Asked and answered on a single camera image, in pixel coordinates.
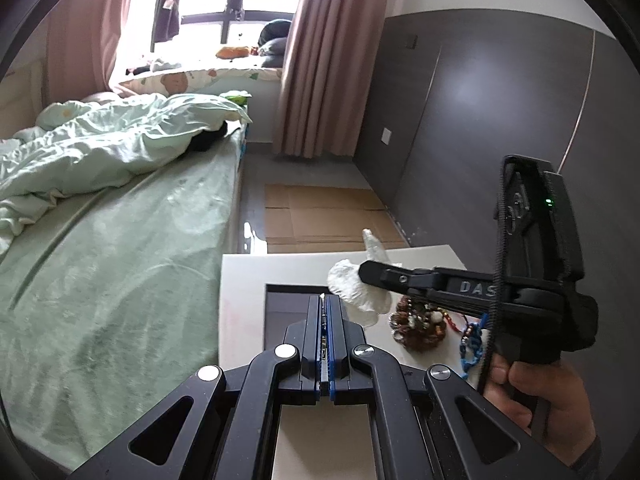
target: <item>floor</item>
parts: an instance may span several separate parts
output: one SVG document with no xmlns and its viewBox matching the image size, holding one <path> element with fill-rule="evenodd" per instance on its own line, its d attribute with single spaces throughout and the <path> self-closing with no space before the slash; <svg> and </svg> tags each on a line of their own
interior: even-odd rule
<svg viewBox="0 0 640 480">
<path fill-rule="evenodd" d="M 264 235 L 264 185 L 356 187 L 369 189 L 369 184 L 351 159 L 325 155 L 305 160 L 252 153 L 251 145 L 244 156 L 240 196 L 238 252 L 266 254 Z"/>
</svg>

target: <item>hand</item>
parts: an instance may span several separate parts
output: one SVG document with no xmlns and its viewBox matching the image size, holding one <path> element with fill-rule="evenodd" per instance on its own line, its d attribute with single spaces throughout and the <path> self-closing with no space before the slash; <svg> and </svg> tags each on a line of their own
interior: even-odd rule
<svg viewBox="0 0 640 480">
<path fill-rule="evenodd" d="M 545 447 L 570 466 L 596 438 L 589 397 L 580 376 L 567 363 L 530 365 L 515 362 L 509 366 L 494 354 L 484 396 L 530 434 L 531 411 L 507 396 L 502 384 L 509 383 L 524 394 L 542 397 L 551 404 L 544 439 Z"/>
</svg>

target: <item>curtain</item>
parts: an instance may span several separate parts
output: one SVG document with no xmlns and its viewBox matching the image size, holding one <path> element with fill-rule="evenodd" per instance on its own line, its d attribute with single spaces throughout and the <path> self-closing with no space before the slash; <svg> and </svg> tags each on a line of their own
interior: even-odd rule
<svg viewBox="0 0 640 480">
<path fill-rule="evenodd" d="M 300 0 L 282 75 L 274 153 L 353 155 L 386 0 Z"/>
<path fill-rule="evenodd" d="M 47 101 L 79 100 L 109 89 L 130 0 L 60 0 L 47 37 Z"/>
</svg>

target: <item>flattened cardboard box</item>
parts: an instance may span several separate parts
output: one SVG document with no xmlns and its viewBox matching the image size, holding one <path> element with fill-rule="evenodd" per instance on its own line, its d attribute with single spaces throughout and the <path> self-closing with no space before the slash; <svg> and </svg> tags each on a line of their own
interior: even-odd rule
<svg viewBox="0 0 640 480">
<path fill-rule="evenodd" d="M 372 190 L 270 184 L 264 195 L 270 253 L 364 250 L 363 229 L 387 249 L 407 247 Z"/>
</svg>

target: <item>white table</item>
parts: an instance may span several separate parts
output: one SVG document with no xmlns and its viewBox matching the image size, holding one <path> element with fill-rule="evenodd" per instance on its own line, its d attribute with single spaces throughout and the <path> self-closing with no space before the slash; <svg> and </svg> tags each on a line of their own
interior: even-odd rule
<svg viewBox="0 0 640 480">
<path fill-rule="evenodd" d="M 408 269 L 464 269 L 449 246 L 394 249 L 391 261 Z M 326 286 L 329 269 L 339 260 L 354 264 L 364 252 L 314 254 L 225 254 L 220 283 L 220 366 L 249 364 L 263 351 L 266 285 Z M 393 294 L 394 304 L 399 294 Z M 394 355 L 401 364 L 426 369 L 443 363 L 461 372 L 460 337 L 447 330 L 434 350 L 409 353 L 391 337 L 388 316 L 365 330 L 367 342 Z M 456 315 L 454 320 L 460 322 Z M 373 480 L 376 478 L 365 406 L 283 406 L 273 468 L 274 479 Z"/>
</svg>

